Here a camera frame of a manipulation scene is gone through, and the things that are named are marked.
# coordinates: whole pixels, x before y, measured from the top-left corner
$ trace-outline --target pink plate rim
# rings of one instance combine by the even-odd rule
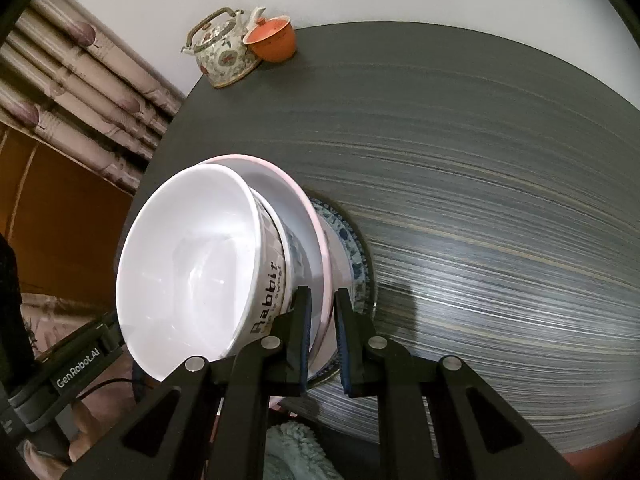
[[[261,166],[268,168],[268,170],[273,171],[273,173],[277,174],[282,180],[284,180],[285,183],[288,184],[289,187],[296,193],[309,215],[309,219],[311,220],[314,231],[316,232],[316,237],[318,238],[320,257],[322,259],[322,307],[320,311],[320,323],[318,325],[318,332],[316,333],[316,338],[314,339],[314,342],[311,345],[311,350],[309,351],[309,362],[311,362],[316,357],[316,354],[320,349],[320,345],[322,344],[322,340],[326,335],[326,330],[329,327],[334,300],[331,283],[331,260],[329,258],[329,247],[327,245],[326,238],[324,237],[324,231],[322,230],[322,225],[320,224],[320,220],[318,219],[318,214],[309,201],[309,198],[306,196],[306,193],[302,191],[302,188],[298,185],[298,183],[293,180],[293,178],[291,178],[284,170],[281,170],[279,167],[269,162],[268,160],[264,160],[263,158],[258,158],[257,156],[252,155],[229,154],[214,156],[212,158],[208,158],[207,160],[203,160],[198,164],[215,164],[220,160],[247,160],[250,162],[254,162],[255,164],[260,164]]]

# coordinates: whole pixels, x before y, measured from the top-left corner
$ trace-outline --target floral porcelain teapot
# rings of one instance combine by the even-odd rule
[[[244,10],[223,7],[207,16],[187,34],[186,44],[180,51],[196,57],[200,71],[209,78],[214,88],[235,83],[260,64],[261,59],[242,43],[247,30],[255,27],[255,20],[260,15],[259,9],[260,7],[254,9],[245,25],[241,16]],[[211,20],[224,12],[231,19],[213,27]],[[200,29],[204,34],[192,47],[193,37]]]

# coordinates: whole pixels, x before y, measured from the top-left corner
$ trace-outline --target pink curtain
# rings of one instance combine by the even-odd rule
[[[0,121],[129,191],[182,97],[72,0],[32,0],[0,46]]]

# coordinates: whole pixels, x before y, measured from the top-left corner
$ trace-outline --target stack of dishes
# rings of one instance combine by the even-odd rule
[[[248,155],[210,158],[167,180],[145,203],[118,266],[116,305],[127,347],[162,381],[186,358],[235,354],[269,333],[293,290],[311,289],[310,377],[335,372],[334,291],[373,313],[361,237],[277,166]]]

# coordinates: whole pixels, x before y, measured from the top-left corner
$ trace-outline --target black cable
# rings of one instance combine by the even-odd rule
[[[121,377],[121,378],[117,378],[117,379],[109,379],[108,381],[103,381],[101,383],[96,384],[92,388],[89,388],[87,391],[85,391],[84,394],[78,395],[76,397],[76,400],[83,400],[84,398],[90,396],[94,391],[99,390],[101,387],[106,386],[107,384],[113,384],[113,383],[140,384],[141,386],[145,386],[147,388],[151,388],[152,389],[152,386],[149,386],[144,381],[138,381],[138,380],[135,380],[135,379],[126,379],[124,377]]]

